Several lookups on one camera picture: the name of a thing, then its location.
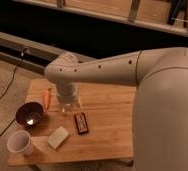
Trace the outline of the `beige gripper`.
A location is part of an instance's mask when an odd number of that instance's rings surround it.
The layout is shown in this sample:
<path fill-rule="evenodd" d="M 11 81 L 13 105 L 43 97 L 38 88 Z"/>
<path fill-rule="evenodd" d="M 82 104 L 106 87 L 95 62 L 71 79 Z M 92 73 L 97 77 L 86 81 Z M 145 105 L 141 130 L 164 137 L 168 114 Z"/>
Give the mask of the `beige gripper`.
<path fill-rule="evenodd" d="M 56 86 L 56 89 L 62 113 L 81 109 L 78 88 L 74 83 L 61 83 Z"/>

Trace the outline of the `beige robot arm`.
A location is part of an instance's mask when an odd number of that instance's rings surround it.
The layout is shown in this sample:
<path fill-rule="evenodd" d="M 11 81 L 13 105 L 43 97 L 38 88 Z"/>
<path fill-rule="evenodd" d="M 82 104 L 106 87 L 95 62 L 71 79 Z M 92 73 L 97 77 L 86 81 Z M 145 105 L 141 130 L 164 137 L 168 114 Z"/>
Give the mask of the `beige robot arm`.
<path fill-rule="evenodd" d="M 48 64 L 58 99 L 76 99 L 75 84 L 137 88 L 132 136 L 135 171 L 188 171 L 188 48 L 140 50 L 80 63 L 69 52 Z"/>

